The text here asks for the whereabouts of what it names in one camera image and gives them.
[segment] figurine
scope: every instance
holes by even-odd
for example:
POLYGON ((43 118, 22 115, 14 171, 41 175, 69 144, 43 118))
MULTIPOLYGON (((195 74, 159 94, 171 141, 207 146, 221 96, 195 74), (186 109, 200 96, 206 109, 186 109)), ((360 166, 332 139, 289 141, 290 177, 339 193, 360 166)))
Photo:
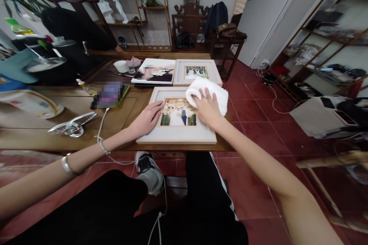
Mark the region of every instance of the figurine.
POLYGON ((129 22, 128 17, 125 15, 124 11, 123 11, 123 6, 120 4, 119 0, 113 0, 115 2, 115 6, 116 9, 118 10, 118 12, 120 13, 120 15, 123 18, 123 23, 127 24, 129 22))
POLYGON ((103 15, 103 17, 105 18, 106 22, 107 23, 115 23, 116 20, 114 17, 112 17, 112 13, 113 13, 113 10, 110 8, 110 5, 107 1, 105 0, 100 0, 98 3, 97 3, 98 7, 100 8, 101 10, 101 13, 103 15))

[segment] red tile floor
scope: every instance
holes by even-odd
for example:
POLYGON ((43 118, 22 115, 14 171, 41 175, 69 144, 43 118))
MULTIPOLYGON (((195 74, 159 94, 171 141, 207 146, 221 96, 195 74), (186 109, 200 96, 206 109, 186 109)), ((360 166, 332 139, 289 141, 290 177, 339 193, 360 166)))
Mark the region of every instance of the red tile floor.
MULTIPOLYGON (((296 167, 296 158, 310 158, 332 154, 331 143, 315 140, 304 134, 288 114, 279 114, 272 108, 272 90, 263 85, 255 71, 237 62, 225 82, 230 100, 228 111, 233 125, 251 140, 264 148, 292 171, 316 196, 322 209, 327 207, 315 190, 313 180, 296 167)), ((278 99, 275 107, 281 112, 290 111, 294 102, 281 89, 273 86, 278 99)), ((214 152, 222 177, 227 179, 238 218, 245 224, 251 245, 291 244, 278 199, 250 170, 236 152, 214 152)), ((0 154, 0 187, 16 180, 59 157, 37 152, 3 151, 0 154)), ((132 154, 117 160, 132 160, 132 154)), ((185 160, 162 158, 157 161, 167 176, 185 176, 185 160)), ((118 169, 135 177, 134 165, 119 165, 104 158, 91 166, 82 176, 15 217, 1 232, 0 243, 21 233, 52 210, 83 190, 108 170, 118 169)), ((344 170, 318 169, 326 189, 344 214, 361 213, 366 209, 368 192, 361 194, 345 177, 344 170)), ((368 235, 334 226, 345 245, 368 244, 368 235)))

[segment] door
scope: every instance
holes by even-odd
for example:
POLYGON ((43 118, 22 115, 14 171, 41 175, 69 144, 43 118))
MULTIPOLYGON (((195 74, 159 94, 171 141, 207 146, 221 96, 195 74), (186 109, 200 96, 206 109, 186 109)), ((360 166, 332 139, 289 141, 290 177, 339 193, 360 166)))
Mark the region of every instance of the door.
POLYGON ((238 29, 248 35, 238 59, 251 66, 288 0, 248 0, 238 29))

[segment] framed picture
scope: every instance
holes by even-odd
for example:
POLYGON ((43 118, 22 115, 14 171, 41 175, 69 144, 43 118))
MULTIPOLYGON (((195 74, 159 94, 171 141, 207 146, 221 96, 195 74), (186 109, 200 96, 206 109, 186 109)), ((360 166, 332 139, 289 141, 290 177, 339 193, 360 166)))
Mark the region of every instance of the framed picture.
POLYGON ((176 60, 147 58, 132 78, 132 83, 168 84, 174 80, 176 60))
POLYGON ((202 123, 197 109, 186 98, 187 87, 155 87, 150 103, 162 100, 164 107, 156 127, 140 137, 138 144, 216 144, 216 133, 202 123))
POLYGON ((197 77, 207 78, 222 87, 222 80, 214 60, 176 60, 173 86, 189 86, 197 77))

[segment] black and white sneaker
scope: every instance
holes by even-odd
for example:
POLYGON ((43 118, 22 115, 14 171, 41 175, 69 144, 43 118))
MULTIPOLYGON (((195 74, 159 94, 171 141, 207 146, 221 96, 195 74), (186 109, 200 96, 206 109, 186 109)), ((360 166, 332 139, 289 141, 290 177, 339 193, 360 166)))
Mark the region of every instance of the black and white sneaker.
POLYGON ((152 181, 153 188, 148 194, 158 196, 164 190, 164 175, 154 162, 153 155, 147 151, 137 151, 135 153, 135 164, 137 166, 139 178, 147 176, 152 181))

